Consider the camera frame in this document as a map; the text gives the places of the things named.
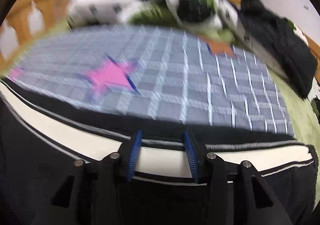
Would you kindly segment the wooden bed frame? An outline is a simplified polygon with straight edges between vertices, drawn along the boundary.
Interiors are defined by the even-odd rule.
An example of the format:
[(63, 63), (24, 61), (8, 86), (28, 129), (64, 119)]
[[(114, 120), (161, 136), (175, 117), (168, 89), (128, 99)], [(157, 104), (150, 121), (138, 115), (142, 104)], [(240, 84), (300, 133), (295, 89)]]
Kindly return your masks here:
[[(44, 29), (37, 31), (34, 35), (31, 34), (28, 23), (33, 4), (42, 13), (44, 21)], [(1, 57), (1, 72), (10, 67), (22, 46), (48, 32), (62, 18), (66, 5), (67, 0), (17, 0), (14, 3), (5, 20), (16, 32), (18, 47), (13, 49), (7, 58)]]

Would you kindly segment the black pants with white stripe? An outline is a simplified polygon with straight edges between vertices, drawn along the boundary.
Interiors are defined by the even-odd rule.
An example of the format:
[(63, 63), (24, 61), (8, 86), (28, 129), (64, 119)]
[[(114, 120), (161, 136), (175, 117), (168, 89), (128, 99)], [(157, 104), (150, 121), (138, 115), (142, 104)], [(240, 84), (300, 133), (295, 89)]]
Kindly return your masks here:
[[(127, 181), (118, 150), (139, 130)], [(1, 224), (319, 224), (317, 175), (315, 149), (284, 133), (100, 113), (1, 80)]]

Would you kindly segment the white black patterned quilt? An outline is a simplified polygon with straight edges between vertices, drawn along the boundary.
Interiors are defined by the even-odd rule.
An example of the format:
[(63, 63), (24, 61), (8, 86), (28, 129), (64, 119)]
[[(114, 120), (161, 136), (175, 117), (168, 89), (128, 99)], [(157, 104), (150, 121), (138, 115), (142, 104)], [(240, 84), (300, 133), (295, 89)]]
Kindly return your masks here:
[(146, 24), (177, 26), (217, 38), (230, 35), (238, 15), (226, 0), (71, 0), (70, 27), (89, 24)]

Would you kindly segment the green bed sheet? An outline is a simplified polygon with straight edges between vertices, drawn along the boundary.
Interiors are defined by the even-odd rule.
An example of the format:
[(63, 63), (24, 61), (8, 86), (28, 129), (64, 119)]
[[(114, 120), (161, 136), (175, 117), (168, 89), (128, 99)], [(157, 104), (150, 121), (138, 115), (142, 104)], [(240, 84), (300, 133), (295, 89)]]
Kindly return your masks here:
[[(242, 48), (253, 55), (264, 63), (267, 67), (267, 70), (280, 91), (283, 100), (286, 104), (287, 112), (289, 113), (289, 117), (291, 119), (293, 125), (293, 135), (289, 135), (293, 137), (300, 143), (309, 142), (311, 144), (316, 144), (319, 141), (319, 124), (316, 119), (316, 115), (311, 107), (311, 104), (308, 100), (302, 99), (298, 94), (296, 94), (293, 89), (289, 78), (285, 75), (284, 70), (280, 66), (280, 64), (274, 59), (274, 57), (260, 45), (256, 40), (251, 38), (248, 44), (245, 44), (245, 39), (248, 38), (248, 34), (245, 32), (240, 19), (238, 17), (238, 22), (235, 26), (229, 26), (230, 35), (221, 35), (217, 38), (212, 38), (208, 35), (200, 35), (197, 33), (192, 33), (186, 29), (182, 29), (177, 26), (169, 25), (146, 25), (146, 24), (89, 24), (87, 26), (82, 27), (70, 27), (71, 30), (77, 30), (83, 27), (91, 27), (91, 26), (114, 26), (114, 25), (127, 25), (127, 26), (155, 26), (155, 27), (165, 27), (165, 28), (173, 28), (176, 30), (181, 30), (186, 33), (190, 33), (191, 35), (195, 35), (200, 40), (203, 40), (209, 45), (212, 53), (215, 55), (219, 55), (221, 53), (225, 53), (228, 56), (233, 56), (234, 53), (231, 51), (232, 46), (236, 46), (238, 48)], [(299, 36), (301, 40), (303, 40), (308, 46), (308, 42), (305, 37), (295, 29), (294, 33)]]

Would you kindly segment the grey plaid blanket with stars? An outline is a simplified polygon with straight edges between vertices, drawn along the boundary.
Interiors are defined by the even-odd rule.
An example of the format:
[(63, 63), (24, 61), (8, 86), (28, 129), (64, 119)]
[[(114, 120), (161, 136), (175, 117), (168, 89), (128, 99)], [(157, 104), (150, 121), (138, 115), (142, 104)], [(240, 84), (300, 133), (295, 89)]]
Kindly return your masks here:
[(173, 28), (91, 26), (36, 41), (8, 77), (98, 113), (293, 135), (266, 65), (242, 48), (231, 51), (215, 55)]

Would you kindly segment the black clothing pile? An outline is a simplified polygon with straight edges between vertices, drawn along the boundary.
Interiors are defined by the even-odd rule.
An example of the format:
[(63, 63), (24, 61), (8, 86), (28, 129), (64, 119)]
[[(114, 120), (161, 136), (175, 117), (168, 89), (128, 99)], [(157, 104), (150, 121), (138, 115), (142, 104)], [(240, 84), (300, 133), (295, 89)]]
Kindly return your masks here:
[(268, 10), (260, 0), (241, 0), (238, 17), (246, 33), (274, 57), (297, 94), (306, 99), (318, 63), (289, 21)]

